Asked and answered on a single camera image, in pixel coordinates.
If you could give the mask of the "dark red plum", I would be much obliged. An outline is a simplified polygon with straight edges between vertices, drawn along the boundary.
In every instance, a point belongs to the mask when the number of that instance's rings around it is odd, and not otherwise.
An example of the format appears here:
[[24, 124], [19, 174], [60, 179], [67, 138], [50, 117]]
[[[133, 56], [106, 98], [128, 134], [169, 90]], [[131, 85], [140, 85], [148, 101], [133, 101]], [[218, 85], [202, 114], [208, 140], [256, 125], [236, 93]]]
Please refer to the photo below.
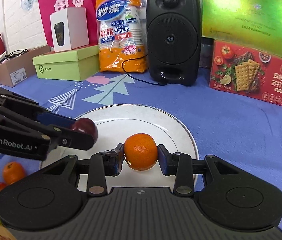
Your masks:
[[98, 129], [95, 123], [89, 118], [78, 119], [71, 127], [73, 131], [85, 133], [93, 137], [94, 142], [98, 139]]

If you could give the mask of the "orange tangerine with stem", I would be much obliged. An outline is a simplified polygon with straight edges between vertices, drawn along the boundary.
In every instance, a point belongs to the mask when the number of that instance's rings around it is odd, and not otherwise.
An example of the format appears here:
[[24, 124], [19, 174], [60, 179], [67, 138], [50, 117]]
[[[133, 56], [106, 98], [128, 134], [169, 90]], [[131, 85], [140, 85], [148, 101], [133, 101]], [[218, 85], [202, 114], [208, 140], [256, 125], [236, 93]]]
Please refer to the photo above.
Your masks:
[[124, 142], [125, 161], [137, 171], [151, 169], [158, 160], [157, 145], [152, 136], [137, 133]]

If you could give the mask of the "white round plate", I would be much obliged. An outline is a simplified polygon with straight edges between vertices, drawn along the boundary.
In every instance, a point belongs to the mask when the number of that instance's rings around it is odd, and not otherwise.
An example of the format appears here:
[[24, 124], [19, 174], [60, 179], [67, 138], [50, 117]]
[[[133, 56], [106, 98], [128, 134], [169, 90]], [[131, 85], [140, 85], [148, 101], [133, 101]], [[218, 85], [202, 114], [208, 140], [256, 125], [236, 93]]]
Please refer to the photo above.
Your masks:
[[[98, 129], [98, 140], [88, 151], [63, 146], [51, 151], [47, 159], [40, 164], [44, 168], [67, 156], [77, 155], [79, 159], [88, 159], [91, 155], [114, 149], [118, 144], [137, 133], [146, 133], [157, 145], [162, 144], [170, 153], [181, 152], [198, 158], [196, 142], [187, 127], [173, 115], [154, 107], [119, 104], [94, 109], [82, 115], [91, 119]], [[149, 170], [136, 171], [127, 163], [116, 177], [106, 177], [107, 189], [113, 187], [174, 187], [174, 176], [162, 175], [159, 164]]]

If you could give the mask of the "brown cardboard box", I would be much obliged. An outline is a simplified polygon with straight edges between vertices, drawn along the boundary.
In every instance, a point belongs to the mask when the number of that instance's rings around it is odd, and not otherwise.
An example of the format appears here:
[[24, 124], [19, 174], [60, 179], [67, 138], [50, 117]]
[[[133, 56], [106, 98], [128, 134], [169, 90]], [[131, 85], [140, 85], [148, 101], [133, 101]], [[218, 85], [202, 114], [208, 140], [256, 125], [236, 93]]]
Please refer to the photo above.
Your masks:
[[23, 55], [0, 63], [0, 84], [14, 87], [28, 77], [36, 74], [33, 58], [51, 51], [50, 46], [30, 49]]

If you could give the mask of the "light green shoe box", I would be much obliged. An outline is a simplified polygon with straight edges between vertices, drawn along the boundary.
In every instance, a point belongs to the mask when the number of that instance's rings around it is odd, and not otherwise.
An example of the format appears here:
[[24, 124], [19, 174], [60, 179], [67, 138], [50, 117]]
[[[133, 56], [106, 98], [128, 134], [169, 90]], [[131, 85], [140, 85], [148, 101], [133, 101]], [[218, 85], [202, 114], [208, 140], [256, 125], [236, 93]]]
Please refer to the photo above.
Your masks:
[[42, 54], [33, 58], [39, 79], [83, 81], [99, 72], [99, 47]]

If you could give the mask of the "blue patterned tablecloth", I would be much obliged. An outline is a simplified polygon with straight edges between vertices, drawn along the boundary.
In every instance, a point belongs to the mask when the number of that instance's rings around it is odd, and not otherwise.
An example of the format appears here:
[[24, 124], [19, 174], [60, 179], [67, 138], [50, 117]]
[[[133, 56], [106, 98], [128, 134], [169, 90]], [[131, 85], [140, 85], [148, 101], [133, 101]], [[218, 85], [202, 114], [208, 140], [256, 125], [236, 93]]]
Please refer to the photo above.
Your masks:
[[155, 86], [148, 74], [98, 73], [81, 82], [32, 76], [12, 90], [71, 118], [120, 103], [162, 109], [187, 126], [200, 157], [217, 155], [282, 191], [282, 107], [211, 89], [209, 80], [206, 69], [191, 87]]

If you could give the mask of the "white cup box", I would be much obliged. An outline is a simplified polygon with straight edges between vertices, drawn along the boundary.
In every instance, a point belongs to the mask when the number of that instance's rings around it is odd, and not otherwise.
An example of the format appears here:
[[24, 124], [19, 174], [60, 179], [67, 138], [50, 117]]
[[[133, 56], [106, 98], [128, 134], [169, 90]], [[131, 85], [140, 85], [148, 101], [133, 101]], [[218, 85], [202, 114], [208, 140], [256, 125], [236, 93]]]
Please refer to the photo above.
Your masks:
[[66, 8], [50, 15], [54, 51], [89, 45], [85, 8]]

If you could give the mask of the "orange paper cup package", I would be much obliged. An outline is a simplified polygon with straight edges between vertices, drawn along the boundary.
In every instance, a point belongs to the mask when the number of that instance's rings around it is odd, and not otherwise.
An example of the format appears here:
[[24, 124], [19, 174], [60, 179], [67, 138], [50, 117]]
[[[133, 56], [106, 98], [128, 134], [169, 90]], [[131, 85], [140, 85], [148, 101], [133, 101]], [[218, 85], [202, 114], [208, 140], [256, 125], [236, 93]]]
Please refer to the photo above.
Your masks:
[[101, 72], [143, 73], [146, 48], [138, 9], [142, 0], [97, 0]]

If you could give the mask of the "red cracker box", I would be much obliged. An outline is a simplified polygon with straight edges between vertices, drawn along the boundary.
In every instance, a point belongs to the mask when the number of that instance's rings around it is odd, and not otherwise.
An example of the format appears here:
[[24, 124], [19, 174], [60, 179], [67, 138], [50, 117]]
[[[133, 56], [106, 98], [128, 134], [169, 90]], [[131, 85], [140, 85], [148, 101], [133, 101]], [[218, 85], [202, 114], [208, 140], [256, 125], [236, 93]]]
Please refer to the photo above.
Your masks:
[[282, 58], [215, 40], [209, 86], [282, 106]]

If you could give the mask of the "black speaker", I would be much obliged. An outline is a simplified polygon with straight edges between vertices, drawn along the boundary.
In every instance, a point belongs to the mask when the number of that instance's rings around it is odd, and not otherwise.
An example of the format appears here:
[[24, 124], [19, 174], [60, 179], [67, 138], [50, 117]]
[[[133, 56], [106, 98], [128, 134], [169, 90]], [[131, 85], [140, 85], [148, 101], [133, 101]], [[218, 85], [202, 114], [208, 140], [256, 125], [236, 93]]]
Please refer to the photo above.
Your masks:
[[191, 86], [201, 53], [200, 0], [147, 0], [148, 68], [158, 82]]

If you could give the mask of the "green gift box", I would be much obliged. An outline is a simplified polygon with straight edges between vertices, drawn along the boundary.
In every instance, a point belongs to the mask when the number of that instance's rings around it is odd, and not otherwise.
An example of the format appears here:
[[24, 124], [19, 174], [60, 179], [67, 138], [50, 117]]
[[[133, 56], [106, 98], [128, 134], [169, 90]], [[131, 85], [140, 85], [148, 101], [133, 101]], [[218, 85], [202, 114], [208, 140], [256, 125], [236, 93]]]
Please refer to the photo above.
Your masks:
[[282, 0], [202, 0], [202, 36], [282, 57]]

